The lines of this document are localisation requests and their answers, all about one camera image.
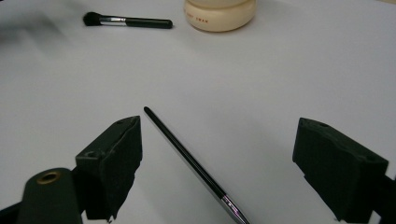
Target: black makeup brush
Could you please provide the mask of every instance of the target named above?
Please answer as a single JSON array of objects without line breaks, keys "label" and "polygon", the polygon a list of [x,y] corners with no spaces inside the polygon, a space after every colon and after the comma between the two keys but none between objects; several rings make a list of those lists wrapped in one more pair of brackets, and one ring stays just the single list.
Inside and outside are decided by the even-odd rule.
[{"label": "black makeup brush", "polygon": [[86,26],[126,25],[160,29],[171,29],[173,27],[172,21],[169,20],[105,16],[96,12],[88,12],[83,20]]}]

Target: black foam pad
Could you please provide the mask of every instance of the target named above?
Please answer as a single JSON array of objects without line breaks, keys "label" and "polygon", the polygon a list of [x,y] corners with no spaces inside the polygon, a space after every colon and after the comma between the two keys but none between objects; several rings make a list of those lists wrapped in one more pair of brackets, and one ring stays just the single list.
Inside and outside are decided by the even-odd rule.
[{"label": "black foam pad", "polygon": [[338,220],[369,221],[387,160],[325,123],[300,119],[293,161]]}]

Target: brush handle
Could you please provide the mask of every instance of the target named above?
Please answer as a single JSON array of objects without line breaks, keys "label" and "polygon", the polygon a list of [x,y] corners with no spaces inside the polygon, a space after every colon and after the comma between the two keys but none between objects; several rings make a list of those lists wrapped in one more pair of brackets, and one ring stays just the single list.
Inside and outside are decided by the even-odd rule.
[{"label": "brush handle", "polygon": [[133,27],[148,27],[159,29],[171,29],[173,27],[172,21],[159,19],[144,19],[144,18],[125,18],[127,26]]}]

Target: thin black brush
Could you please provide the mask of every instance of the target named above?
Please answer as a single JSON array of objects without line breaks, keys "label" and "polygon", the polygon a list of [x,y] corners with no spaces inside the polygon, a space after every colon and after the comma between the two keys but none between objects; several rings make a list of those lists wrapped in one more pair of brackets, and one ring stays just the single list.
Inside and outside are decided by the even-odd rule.
[{"label": "thin black brush", "polygon": [[170,20],[106,16],[96,12],[88,12],[82,19],[86,26],[126,25],[159,29],[171,29],[173,27]]}]

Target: brush tip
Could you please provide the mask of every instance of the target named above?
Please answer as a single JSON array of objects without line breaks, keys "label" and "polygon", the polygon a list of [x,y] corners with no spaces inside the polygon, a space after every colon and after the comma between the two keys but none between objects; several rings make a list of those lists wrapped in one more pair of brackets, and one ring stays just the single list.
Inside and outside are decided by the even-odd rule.
[{"label": "brush tip", "polygon": [[98,25],[102,25],[100,23],[101,16],[102,16],[101,14],[96,12],[88,12],[87,14],[85,14],[82,20],[84,21],[84,24],[86,26],[98,26]]}]

